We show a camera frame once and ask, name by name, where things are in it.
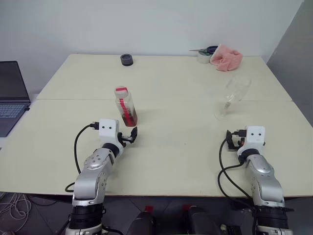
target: white table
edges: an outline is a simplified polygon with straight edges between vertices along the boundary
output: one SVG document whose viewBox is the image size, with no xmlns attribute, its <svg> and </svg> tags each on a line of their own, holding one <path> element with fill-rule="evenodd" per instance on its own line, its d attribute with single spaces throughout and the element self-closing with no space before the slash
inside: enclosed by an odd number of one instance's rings
<svg viewBox="0 0 313 235">
<path fill-rule="evenodd" d="M 138 138 L 127 146 L 109 178 L 108 195 L 221 196 L 219 146 L 226 129 L 266 128 L 264 156 L 274 166 L 285 196 L 313 195 L 312 128 L 292 101 L 242 101 L 230 121 L 218 121 L 205 100 L 135 102 Z M 82 127 L 120 114 L 112 100 L 37 100 L 0 151 L 0 191 L 66 194 L 77 177 L 73 143 Z M 120 123 L 121 131 L 131 128 Z M 78 161 L 101 145 L 95 130 L 78 141 Z M 225 165 L 236 154 L 223 151 Z M 249 191 L 243 169 L 230 176 Z M 225 191 L 241 196 L 228 181 Z"/>
<path fill-rule="evenodd" d="M 134 64 L 125 67 L 117 55 L 81 54 L 67 58 L 38 99 L 115 99 L 114 88 L 123 85 L 135 101 L 214 100 L 236 74 L 252 80 L 244 100 L 291 100 L 259 56 L 222 72 L 191 56 L 134 56 Z"/>
</svg>

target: red liquid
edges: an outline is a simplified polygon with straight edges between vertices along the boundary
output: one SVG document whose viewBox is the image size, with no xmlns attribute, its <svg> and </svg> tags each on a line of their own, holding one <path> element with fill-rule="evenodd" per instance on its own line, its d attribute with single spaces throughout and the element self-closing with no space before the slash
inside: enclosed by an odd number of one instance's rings
<svg viewBox="0 0 313 235">
<path fill-rule="evenodd" d="M 123 114 L 122 115 L 123 121 L 126 126 L 136 126 L 137 125 L 137 113 L 134 108 L 133 115 L 128 114 L 127 117 Z"/>
</svg>

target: tape roll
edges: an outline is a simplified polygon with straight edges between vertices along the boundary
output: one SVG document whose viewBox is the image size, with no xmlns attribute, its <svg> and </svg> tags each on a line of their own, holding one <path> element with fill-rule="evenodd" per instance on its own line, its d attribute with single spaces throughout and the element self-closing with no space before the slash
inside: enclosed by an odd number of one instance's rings
<svg viewBox="0 0 313 235">
<path fill-rule="evenodd" d="M 197 61 L 201 64 L 208 64 L 210 63 L 210 58 L 211 55 L 202 52 L 202 51 L 198 51 L 198 56 L 197 56 Z"/>
</svg>

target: plastic bottle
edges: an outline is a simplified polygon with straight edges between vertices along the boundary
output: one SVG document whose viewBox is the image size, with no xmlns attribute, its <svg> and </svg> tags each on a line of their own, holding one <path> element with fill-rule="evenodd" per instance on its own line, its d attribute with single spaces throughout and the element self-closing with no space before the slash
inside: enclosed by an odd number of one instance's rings
<svg viewBox="0 0 313 235">
<path fill-rule="evenodd" d="M 126 126 L 137 125 L 137 114 L 134 107 L 133 99 L 131 94 L 128 92 L 127 87 L 121 86 L 115 88 L 116 105 L 124 123 Z"/>
</svg>

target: white wall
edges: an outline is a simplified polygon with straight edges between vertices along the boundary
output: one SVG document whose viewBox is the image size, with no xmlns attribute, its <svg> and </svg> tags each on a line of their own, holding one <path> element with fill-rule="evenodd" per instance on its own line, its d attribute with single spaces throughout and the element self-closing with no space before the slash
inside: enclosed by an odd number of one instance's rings
<svg viewBox="0 0 313 235">
<path fill-rule="evenodd" d="M 302 0 L 0 0 L 0 60 L 30 93 L 70 53 L 192 55 L 225 43 L 267 61 Z"/>
</svg>

